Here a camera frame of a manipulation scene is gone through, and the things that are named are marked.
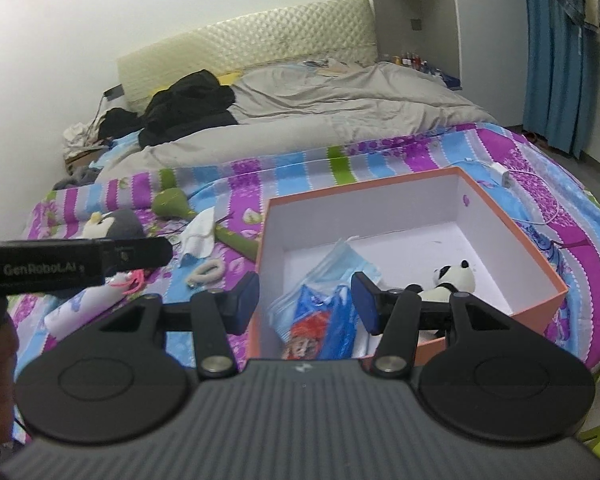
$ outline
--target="penguin plush toy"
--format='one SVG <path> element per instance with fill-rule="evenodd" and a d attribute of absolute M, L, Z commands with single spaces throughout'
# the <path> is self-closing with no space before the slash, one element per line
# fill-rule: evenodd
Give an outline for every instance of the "penguin plush toy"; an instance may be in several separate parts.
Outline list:
<path fill-rule="evenodd" d="M 131 240 L 146 238 L 144 229 L 136 213 L 131 209 L 118 209 L 110 213 L 92 213 L 77 238 L 109 238 L 110 240 Z M 55 290 L 49 294 L 64 302 L 80 293 L 83 287 Z"/>
<path fill-rule="evenodd" d="M 449 297 L 454 292 L 469 292 L 475 291 L 474 272 L 469 267 L 467 260 L 462 260 L 460 265 L 444 266 L 441 269 L 436 269 L 433 275 L 434 288 L 423 290 L 420 285 L 409 285 L 407 290 L 416 292 L 422 301 L 439 301 L 448 303 Z M 442 337 L 444 332 L 439 333 L 435 330 L 421 330 L 421 341 L 430 341 L 437 337 Z"/>

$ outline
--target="headboard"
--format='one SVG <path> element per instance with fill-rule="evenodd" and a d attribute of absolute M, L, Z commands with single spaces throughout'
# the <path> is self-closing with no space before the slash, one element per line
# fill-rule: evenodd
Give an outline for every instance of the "headboard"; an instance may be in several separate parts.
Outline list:
<path fill-rule="evenodd" d="M 203 68 L 224 75 L 325 57 L 368 66 L 376 55 L 369 0 L 332 0 L 247 14 L 173 36 L 120 57 L 118 73 L 128 104 L 142 113 L 156 89 Z"/>

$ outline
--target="white cabinet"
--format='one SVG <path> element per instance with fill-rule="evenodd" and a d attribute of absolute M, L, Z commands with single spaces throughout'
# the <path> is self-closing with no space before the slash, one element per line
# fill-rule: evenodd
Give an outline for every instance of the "white cabinet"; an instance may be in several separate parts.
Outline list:
<path fill-rule="evenodd" d="M 416 52 L 460 78 L 462 95 L 502 126 L 522 124 L 526 0 L 374 0 L 374 7 L 380 54 Z"/>
<path fill-rule="evenodd" d="M 462 94 L 503 126 L 522 124 L 526 0 L 456 0 Z"/>

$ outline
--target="blue face mask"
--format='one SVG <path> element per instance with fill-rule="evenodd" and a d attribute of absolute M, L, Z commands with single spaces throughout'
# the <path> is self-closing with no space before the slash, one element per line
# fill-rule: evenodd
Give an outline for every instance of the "blue face mask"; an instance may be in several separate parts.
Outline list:
<path fill-rule="evenodd" d="M 288 341 L 303 285 L 331 295 L 339 285 L 350 288 L 353 273 L 359 271 L 364 272 L 374 283 L 380 281 L 380 270 L 353 250 L 349 243 L 340 240 L 292 290 L 271 304 L 267 309 L 270 325 L 283 341 Z"/>

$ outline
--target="panda plush toy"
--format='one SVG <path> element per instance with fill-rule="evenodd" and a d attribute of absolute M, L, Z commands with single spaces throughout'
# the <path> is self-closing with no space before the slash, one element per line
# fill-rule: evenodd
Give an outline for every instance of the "panda plush toy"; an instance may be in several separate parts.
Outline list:
<path fill-rule="evenodd" d="M 448 303 L 449 297 L 454 292 L 469 292 L 475 291 L 474 272 L 469 267 L 467 260 L 462 260 L 460 265 L 444 266 L 441 269 L 436 269 L 433 276 L 434 288 L 423 290 L 420 285 L 409 285 L 407 290 L 416 292 L 422 301 L 439 301 Z M 430 341 L 444 334 L 435 330 L 421 330 L 420 340 Z"/>

